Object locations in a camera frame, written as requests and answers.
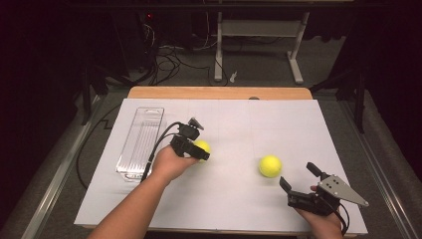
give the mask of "yellow ball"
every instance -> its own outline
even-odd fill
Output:
[[[193,141],[194,145],[197,145],[198,147],[204,149],[206,152],[210,153],[211,152],[211,147],[210,144],[208,144],[207,141],[202,140],[202,139],[197,139],[195,141]]]
[[[278,176],[282,167],[282,162],[274,155],[266,155],[260,160],[260,172],[266,177]]]

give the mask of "human arm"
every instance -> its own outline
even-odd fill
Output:
[[[103,219],[89,238],[143,238],[165,187],[197,161],[177,156],[169,145],[164,147],[149,176]]]
[[[311,190],[316,191],[317,189],[312,186]],[[295,209],[308,221],[316,239],[343,238],[341,235],[341,222],[334,213],[328,216],[319,216],[298,208]]]

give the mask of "human hand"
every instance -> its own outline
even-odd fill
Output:
[[[162,148],[155,157],[150,176],[158,176],[170,183],[171,180],[180,176],[186,168],[196,162],[198,162],[198,159],[194,157],[179,157],[173,148],[168,145]]]
[[[317,187],[312,186],[311,190],[317,191]],[[298,208],[295,208],[295,210],[308,221],[316,239],[343,238],[341,235],[341,222],[334,213],[328,216],[319,216]]]

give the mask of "white paper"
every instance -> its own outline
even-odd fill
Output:
[[[267,154],[282,161],[281,176],[295,191],[310,192],[318,182],[306,169],[309,161],[348,183],[317,101],[126,99],[75,224],[99,224],[136,186],[124,182],[115,166],[138,107],[164,108],[168,124],[195,117],[205,127],[199,138],[211,145],[208,161],[167,186],[151,228],[309,232],[308,223],[288,206],[280,177],[260,174],[258,162]],[[344,204],[348,233],[367,233],[358,207]]]

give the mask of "dark background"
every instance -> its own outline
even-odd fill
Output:
[[[362,66],[379,112],[421,178],[422,23],[413,4],[416,1],[400,1],[399,7],[382,13],[312,12],[305,39],[347,36],[331,75],[356,62]],[[244,14],[275,18],[274,14]],[[215,17],[210,15],[211,23]],[[0,226],[75,116],[74,99],[83,89],[84,76],[94,86],[104,81],[107,73],[96,72],[93,66],[119,76],[127,76],[128,69],[149,67],[154,49],[143,45],[140,21],[150,21],[160,29],[160,37],[185,48],[191,47],[192,33],[206,35],[206,22],[195,13],[154,13],[152,21],[145,20],[144,14],[73,12],[46,0],[1,3]]]

